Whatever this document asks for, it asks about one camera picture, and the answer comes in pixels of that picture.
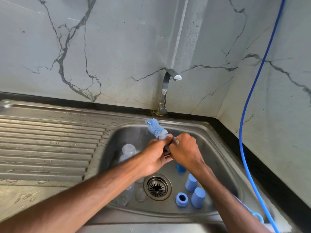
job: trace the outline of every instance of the blue cable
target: blue cable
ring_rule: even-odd
[[[266,216],[267,216],[269,222],[271,223],[271,225],[272,225],[272,227],[273,227],[273,229],[274,229],[274,231],[275,231],[276,233],[280,233],[280,231],[278,230],[278,228],[277,228],[276,224],[274,223],[274,220],[273,220],[273,218],[271,217],[271,215],[270,215],[270,213],[269,213],[269,211],[268,211],[268,209],[267,209],[267,207],[266,207],[266,205],[265,205],[263,199],[261,198],[261,196],[260,196],[260,194],[259,194],[259,192],[258,192],[258,190],[257,190],[257,188],[256,188],[256,185],[255,185],[255,183],[254,183],[254,181],[253,181],[253,179],[252,179],[251,173],[249,172],[249,169],[248,169],[248,167],[247,167],[247,163],[246,163],[245,155],[244,155],[244,151],[243,151],[242,129],[243,129],[243,121],[244,121],[244,117],[245,117],[245,112],[246,112],[246,109],[247,109],[247,105],[248,105],[248,103],[249,103],[249,99],[251,98],[252,92],[253,92],[253,90],[254,90],[254,87],[255,87],[256,82],[257,82],[257,80],[258,80],[258,77],[259,77],[259,75],[260,75],[260,72],[261,72],[261,69],[262,69],[262,67],[263,67],[263,64],[264,64],[265,61],[266,61],[266,57],[267,57],[268,51],[269,51],[269,49],[270,49],[270,46],[271,46],[271,43],[272,43],[272,40],[273,40],[273,37],[274,37],[275,31],[276,31],[276,27],[277,27],[278,22],[279,22],[279,20],[280,20],[280,17],[281,17],[281,14],[282,14],[282,10],[283,10],[283,8],[284,8],[284,4],[285,4],[285,0],[282,0],[281,6],[280,6],[280,9],[279,9],[279,12],[278,12],[278,15],[277,15],[275,24],[274,24],[274,28],[273,28],[273,31],[272,31],[272,34],[271,34],[271,37],[270,37],[269,44],[268,44],[268,46],[267,46],[265,55],[264,55],[264,57],[263,57],[263,59],[262,59],[262,62],[261,62],[261,64],[260,64],[258,73],[257,73],[256,78],[255,78],[255,80],[254,80],[254,83],[253,83],[253,85],[252,85],[252,88],[251,88],[251,90],[250,90],[250,92],[249,92],[249,94],[248,94],[248,97],[247,97],[247,99],[246,99],[246,102],[245,102],[244,109],[243,109],[243,113],[242,113],[242,117],[241,117],[241,122],[240,122],[240,129],[239,129],[239,145],[240,145],[240,151],[241,151],[242,161],[243,161],[243,165],[244,165],[244,168],[245,168],[245,171],[246,171],[248,180],[249,180],[249,182],[251,183],[252,188],[254,189],[254,192],[255,192],[255,194],[256,194],[258,200],[259,200],[259,203],[260,203],[260,205],[261,205],[263,211],[265,212],[265,214],[266,214]]]

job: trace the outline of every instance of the right hand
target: right hand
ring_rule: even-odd
[[[176,137],[179,144],[171,143],[169,151],[172,158],[181,166],[192,170],[198,168],[198,165],[205,165],[205,162],[197,146],[196,139],[188,133],[182,133]]]

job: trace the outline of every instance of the left hand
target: left hand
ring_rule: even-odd
[[[156,171],[158,171],[164,164],[172,161],[173,159],[169,157],[164,157],[168,152],[164,151],[165,145],[172,142],[173,135],[168,134],[164,140],[153,139],[149,142],[146,149],[144,149],[137,156],[140,158],[141,177],[149,176]]]

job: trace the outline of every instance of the drain strainer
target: drain strainer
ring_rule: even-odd
[[[172,186],[165,176],[155,173],[146,177],[144,190],[151,199],[161,201],[166,200],[170,196]]]

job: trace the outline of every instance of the faucet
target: faucet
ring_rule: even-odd
[[[169,87],[169,79],[173,78],[174,81],[179,81],[181,80],[181,76],[173,69],[167,69],[166,73],[164,75],[164,79],[163,79],[163,84],[162,84],[162,90],[161,90],[161,96],[160,96],[160,101],[158,104],[158,110],[156,111],[156,115],[157,116],[163,116],[164,114],[166,114],[167,110],[165,107],[166,104],[166,93],[167,93],[167,89]]]

